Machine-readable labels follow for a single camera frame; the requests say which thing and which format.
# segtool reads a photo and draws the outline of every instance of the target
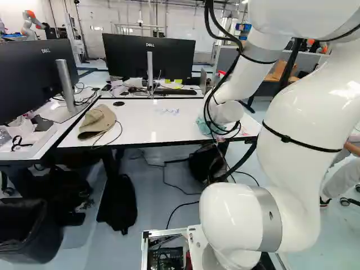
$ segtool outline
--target person's arm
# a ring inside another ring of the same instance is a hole
[[[346,142],[344,144],[344,147],[349,150],[351,153],[360,156],[360,147],[357,147],[356,145],[353,145],[350,142]]]

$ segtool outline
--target beige hat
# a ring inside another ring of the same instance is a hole
[[[87,140],[109,131],[116,122],[116,115],[106,105],[100,104],[85,114],[79,128],[79,140]]]

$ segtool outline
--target desk surface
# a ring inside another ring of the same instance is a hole
[[[115,101],[124,101],[121,107],[113,106]],[[93,105],[107,105],[121,123],[115,123],[112,130],[105,133],[99,139],[96,146],[124,145],[127,147],[151,147],[164,145],[183,145],[210,141],[211,138],[203,135],[195,123],[197,116],[202,110],[203,100],[201,99],[99,99]],[[92,147],[98,138],[86,141],[78,140],[80,120],[73,130],[58,145],[58,149]],[[241,119],[241,132],[232,138],[232,141],[243,141],[247,138],[257,136],[261,125],[250,115],[245,114]]]

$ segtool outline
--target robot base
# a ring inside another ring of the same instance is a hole
[[[215,254],[216,251],[209,245],[201,225],[187,227],[187,235],[193,270],[248,270],[252,267],[247,266],[256,264],[261,254],[258,251],[244,250],[244,266],[235,267],[226,263],[220,254]]]

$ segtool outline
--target computer monitor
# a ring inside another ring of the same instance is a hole
[[[74,87],[79,75],[68,39],[0,42],[0,125],[62,91],[56,59],[66,60]]]
[[[102,34],[109,74],[147,78],[147,52],[152,52],[154,79],[191,77],[195,40]]]

